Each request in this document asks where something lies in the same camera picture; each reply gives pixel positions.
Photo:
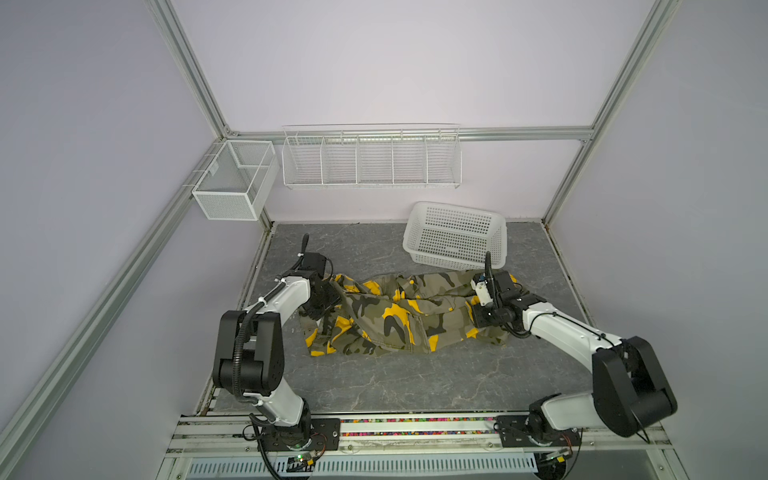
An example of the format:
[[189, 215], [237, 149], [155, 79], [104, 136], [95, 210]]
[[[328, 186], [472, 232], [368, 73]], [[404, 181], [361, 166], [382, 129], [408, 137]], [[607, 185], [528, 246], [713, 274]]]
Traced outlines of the camouflage yellow green trousers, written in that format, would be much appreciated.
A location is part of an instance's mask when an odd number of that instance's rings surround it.
[[387, 274], [358, 282], [338, 274], [329, 281], [334, 301], [298, 311], [305, 345], [313, 357], [434, 353], [465, 340], [504, 345], [500, 326], [478, 327], [480, 304], [471, 286], [477, 270], [411, 276]]

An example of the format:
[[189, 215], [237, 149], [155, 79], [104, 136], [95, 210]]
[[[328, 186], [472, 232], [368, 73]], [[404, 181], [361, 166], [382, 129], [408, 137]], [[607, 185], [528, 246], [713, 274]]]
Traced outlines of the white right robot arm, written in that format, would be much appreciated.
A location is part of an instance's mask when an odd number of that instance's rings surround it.
[[589, 326], [542, 297], [475, 288], [478, 327], [498, 326], [519, 339], [536, 337], [566, 353], [591, 375], [591, 388], [553, 394], [529, 406], [526, 429], [538, 443], [566, 430], [606, 428], [628, 438], [678, 411], [678, 402], [651, 344]]

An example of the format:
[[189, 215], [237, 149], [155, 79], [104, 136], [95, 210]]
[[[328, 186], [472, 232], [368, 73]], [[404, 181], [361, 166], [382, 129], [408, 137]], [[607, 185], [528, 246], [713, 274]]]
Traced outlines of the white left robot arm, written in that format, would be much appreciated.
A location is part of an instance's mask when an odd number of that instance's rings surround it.
[[325, 311], [337, 302], [328, 279], [298, 271], [279, 279], [255, 304], [225, 312], [214, 351], [213, 385], [255, 406], [269, 427], [306, 434], [309, 407], [284, 379], [283, 325], [302, 308]]

